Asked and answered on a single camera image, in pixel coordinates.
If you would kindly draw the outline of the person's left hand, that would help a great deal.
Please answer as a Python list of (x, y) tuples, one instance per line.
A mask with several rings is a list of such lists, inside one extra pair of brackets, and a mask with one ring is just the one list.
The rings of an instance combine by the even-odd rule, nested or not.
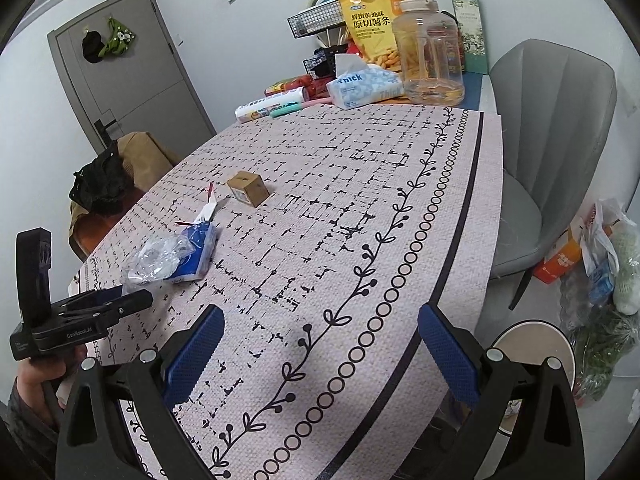
[(53, 425), (54, 417), (47, 404), (43, 385), (63, 377), (66, 372), (67, 364), (62, 356), (45, 356), (18, 362), (15, 382), (17, 393), (48, 426)]

